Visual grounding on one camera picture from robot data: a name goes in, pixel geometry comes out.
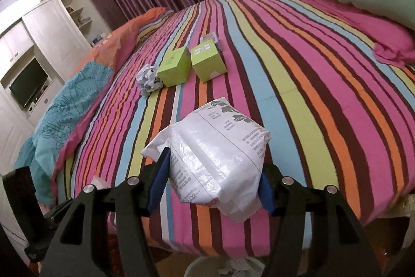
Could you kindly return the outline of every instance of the television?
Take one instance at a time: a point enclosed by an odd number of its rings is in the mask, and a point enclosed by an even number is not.
[[[42,66],[33,59],[10,85],[10,92],[17,103],[25,108],[47,78]]]

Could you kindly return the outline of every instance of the white door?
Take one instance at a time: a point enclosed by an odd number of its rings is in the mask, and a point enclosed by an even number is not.
[[[14,63],[13,54],[3,36],[0,38],[0,78],[3,78]]]
[[[38,6],[23,16],[23,22],[57,74],[67,81],[91,46],[61,0],[49,0]]]
[[[34,131],[34,127],[15,112],[9,100],[12,98],[0,87],[0,175],[13,169],[20,147]]]
[[[27,34],[22,22],[12,27],[3,38],[6,40],[15,60],[19,59],[33,46],[32,39]]]

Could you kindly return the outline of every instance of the white wardrobe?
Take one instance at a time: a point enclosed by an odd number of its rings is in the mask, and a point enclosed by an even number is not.
[[[61,0],[46,0],[22,17],[23,23],[63,81],[91,50]]]

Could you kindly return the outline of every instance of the metal screw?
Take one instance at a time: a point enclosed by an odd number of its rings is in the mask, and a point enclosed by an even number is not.
[[[292,177],[283,177],[283,184],[285,184],[286,186],[291,186],[292,184],[294,184],[294,179]]]
[[[128,180],[127,180],[127,183],[130,185],[130,186],[135,186],[137,183],[139,183],[140,182],[140,180],[139,180],[139,178],[138,177],[129,177],[128,178]]]
[[[87,185],[84,187],[84,192],[85,192],[85,193],[90,193],[91,191],[93,191],[93,190],[94,190],[94,188],[95,188],[95,186],[94,186],[93,184],[87,184]]]
[[[330,194],[336,194],[337,193],[337,187],[335,187],[335,186],[327,186],[327,191]]]

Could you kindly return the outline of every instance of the crumpled paper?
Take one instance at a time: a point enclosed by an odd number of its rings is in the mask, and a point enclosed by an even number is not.
[[[158,66],[146,64],[137,73],[136,80],[141,90],[141,95],[148,96],[151,92],[163,87],[163,83],[157,75]]]

